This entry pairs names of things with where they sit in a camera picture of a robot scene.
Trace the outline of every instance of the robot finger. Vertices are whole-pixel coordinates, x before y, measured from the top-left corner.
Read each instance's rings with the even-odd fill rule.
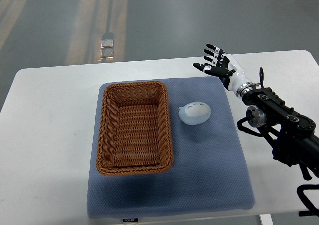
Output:
[[[226,52],[224,52],[223,49],[220,49],[219,47],[216,47],[216,46],[211,45],[211,44],[209,44],[209,43],[206,44],[206,47],[208,47],[208,48],[214,50],[214,51],[217,52],[219,55],[222,55],[222,54],[226,53]]]
[[[208,55],[210,55],[210,56],[212,56],[214,58],[217,58],[219,56],[218,53],[212,52],[212,51],[207,50],[207,49],[204,49],[204,53],[206,53],[206,54],[208,54]]]
[[[204,59],[205,59],[206,61],[209,61],[209,62],[213,63],[214,65],[216,65],[216,64],[218,63],[218,60],[215,59],[215,58],[210,58],[210,57],[204,56]]]
[[[227,78],[232,75],[232,72],[228,71],[227,69],[221,68],[221,67],[215,67],[208,63],[205,63],[205,64],[194,63],[193,66],[197,68],[198,70],[206,74],[209,74],[211,76]]]

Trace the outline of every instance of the gray mat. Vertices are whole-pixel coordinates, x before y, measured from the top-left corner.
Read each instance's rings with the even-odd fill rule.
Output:
[[[250,209],[255,200],[246,161],[222,83],[215,77],[160,79],[169,97],[174,164],[164,173],[105,177],[95,167],[101,103],[99,91],[91,154],[89,218],[140,218]],[[186,125],[178,107],[205,102],[212,114]]]

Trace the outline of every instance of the robotic arm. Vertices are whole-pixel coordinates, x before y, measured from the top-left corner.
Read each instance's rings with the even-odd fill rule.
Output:
[[[209,63],[194,63],[194,67],[206,74],[217,76],[224,87],[233,91],[247,106],[246,117],[237,122],[239,130],[258,137],[264,137],[273,148],[273,156],[288,166],[299,164],[305,180],[312,177],[310,169],[319,178],[319,138],[315,136],[316,124],[310,118],[299,114],[294,108],[289,108],[271,88],[263,86],[263,70],[260,68],[260,83],[253,83],[244,73],[236,59],[224,52],[222,49],[207,44],[211,50],[204,52],[210,57],[204,59]],[[252,127],[258,129],[259,133],[243,126],[248,122]],[[277,131],[273,126],[280,124],[281,129]],[[319,189],[319,185],[301,185],[297,193],[309,209],[300,212],[300,216],[317,215],[319,210],[303,194],[307,189]]]

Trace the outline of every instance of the brown wicker basket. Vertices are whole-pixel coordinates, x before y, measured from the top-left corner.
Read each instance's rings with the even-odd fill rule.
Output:
[[[167,88],[136,82],[103,95],[96,167],[106,176],[152,174],[173,164]]]

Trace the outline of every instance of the gray floor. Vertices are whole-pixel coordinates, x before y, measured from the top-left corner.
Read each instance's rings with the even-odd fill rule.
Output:
[[[206,43],[232,54],[304,49],[319,62],[318,25],[319,0],[0,0],[0,108],[18,70],[101,63],[101,38],[114,38],[108,62],[203,56]],[[272,216],[275,225],[319,223]]]

